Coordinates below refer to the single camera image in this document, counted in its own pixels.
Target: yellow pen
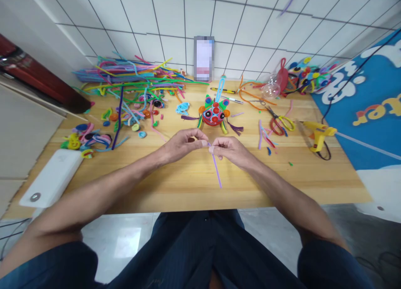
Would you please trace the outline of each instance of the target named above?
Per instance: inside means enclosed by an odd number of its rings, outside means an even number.
[[[210,88],[212,91],[217,91],[218,88]],[[223,89],[223,92],[225,93],[230,93],[230,94],[235,94],[236,91],[232,91],[232,90],[227,90],[227,89]]]

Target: yellow glue gun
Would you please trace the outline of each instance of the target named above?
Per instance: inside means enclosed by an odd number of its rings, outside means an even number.
[[[333,136],[337,132],[337,129],[317,122],[304,121],[302,123],[306,128],[313,130],[311,137],[315,139],[315,142],[313,147],[310,148],[310,151],[312,152],[321,151],[323,148],[323,142],[325,141],[325,136]]]

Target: scissors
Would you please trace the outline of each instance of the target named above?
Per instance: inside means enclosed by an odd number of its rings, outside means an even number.
[[[263,101],[263,100],[249,100],[249,102],[259,102],[259,103],[260,103],[260,105],[262,105],[262,106],[266,107],[266,102],[265,102],[265,101]]]
[[[295,130],[295,125],[293,121],[291,121],[289,118],[286,116],[277,116],[274,111],[272,110],[271,107],[266,107],[266,109],[269,111],[269,113],[273,116],[272,120],[270,121],[270,127],[273,130],[273,132],[277,135],[284,135],[284,129],[280,126],[280,124],[277,122],[277,119],[281,121],[281,123],[284,125],[285,128],[287,128],[289,131],[294,131]],[[285,124],[284,120],[286,120],[291,127],[289,127],[287,124]],[[274,125],[276,125],[280,132],[278,132],[275,128]]]

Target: purple tassel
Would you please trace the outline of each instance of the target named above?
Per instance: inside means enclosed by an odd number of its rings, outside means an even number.
[[[235,131],[235,133],[236,133],[238,136],[241,135],[240,132],[243,132],[243,131],[244,131],[244,128],[243,128],[242,126],[241,126],[241,127],[234,126],[233,124],[231,124],[231,123],[228,121],[228,119],[227,119],[227,123],[230,125],[230,127],[232,128],[232,130]]]
[[[184,115],[181,115],[181,118],[184,120],[199,120],[199,118],[194,118],[194,117],[184,116]]]

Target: blurred phone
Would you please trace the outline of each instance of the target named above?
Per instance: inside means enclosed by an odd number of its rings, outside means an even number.
[[[193,43],[195,81],[213,80],[214,36],[195,36]]]

